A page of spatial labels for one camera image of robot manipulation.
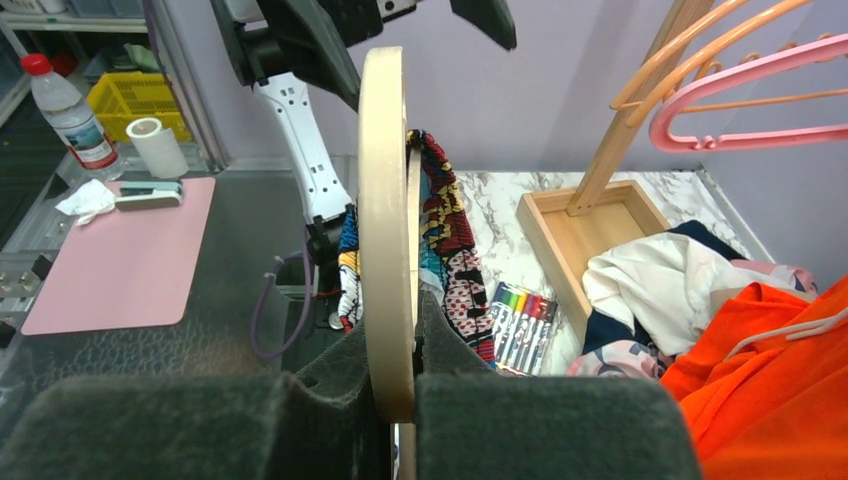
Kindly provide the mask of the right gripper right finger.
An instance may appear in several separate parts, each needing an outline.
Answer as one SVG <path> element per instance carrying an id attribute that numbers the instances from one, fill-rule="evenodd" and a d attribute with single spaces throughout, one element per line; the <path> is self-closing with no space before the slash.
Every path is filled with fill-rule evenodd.
<path id="1" fill-rule="evenodd" d="M 671 396 L 656 382 L 497 373 L 419 295 L 415 380 L 421 479 L 699 479 Z"/>

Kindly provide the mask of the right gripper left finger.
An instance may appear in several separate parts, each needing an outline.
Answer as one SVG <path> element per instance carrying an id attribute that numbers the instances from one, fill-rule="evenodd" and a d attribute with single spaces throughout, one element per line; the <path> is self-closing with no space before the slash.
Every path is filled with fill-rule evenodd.
<path id="1" fill-rule="evenodd" d="M 390 454 L 356 328 L 295 373 L 62 381 L 24 412 L 1 475 L 387 479 Z"/>

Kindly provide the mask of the cream hanger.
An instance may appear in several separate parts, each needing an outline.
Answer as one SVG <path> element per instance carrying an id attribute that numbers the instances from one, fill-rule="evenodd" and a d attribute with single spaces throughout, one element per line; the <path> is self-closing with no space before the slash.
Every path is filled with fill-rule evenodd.
<path id="1" fill-rule="evenodd" d="M 384 421 L 398 427 L 398 476 L 413 479 L 420 167 L 407 159 L 406 138 L 403 50 L 373 48 L 358 109 L 361 302 L 374 400 Z"/>

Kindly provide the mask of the comic print shorts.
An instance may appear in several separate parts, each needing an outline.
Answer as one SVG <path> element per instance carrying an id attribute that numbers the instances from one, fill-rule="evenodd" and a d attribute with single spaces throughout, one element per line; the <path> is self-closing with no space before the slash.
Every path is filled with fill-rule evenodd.
<path id="1" fill-rule="evenodd" d="M 430 133 L 408 131 L 406 146 L 409 154 L 420 153 L 422 170 L 419 279 L 436 296 L 452 330 L 494 367 L 494 320 L 460 182 L 445 151 Z"/>

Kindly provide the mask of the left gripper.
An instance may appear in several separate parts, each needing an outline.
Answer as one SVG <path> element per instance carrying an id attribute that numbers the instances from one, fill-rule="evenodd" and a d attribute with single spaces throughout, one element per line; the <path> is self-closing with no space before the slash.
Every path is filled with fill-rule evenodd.
<path id="1" fill-rule="evenodd" d="M 347 47 L 380 35 L 384 25 L 413 13 L 416 0 L 259 0 L 290 71 L 300 80 L 359 106 L 360 75 Z M 504 0 L 451 0 L 452 12 L 510 51 L 515 22 Z"/>

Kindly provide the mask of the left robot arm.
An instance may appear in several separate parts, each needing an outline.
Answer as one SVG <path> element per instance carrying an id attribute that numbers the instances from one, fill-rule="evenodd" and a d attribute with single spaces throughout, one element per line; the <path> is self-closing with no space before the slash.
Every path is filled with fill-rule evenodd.
<path id="1" fill-rule="evenodd" d="M 347 210 L 308 94 L 316 86 L 358 108 L 361 77 L 348 49 L 414 12 L 414 1 L 214 1 L 211 4 L 239 82 L 273 112 L 291 155 L 303 205 L 306 249 L 333 269 Z"/>

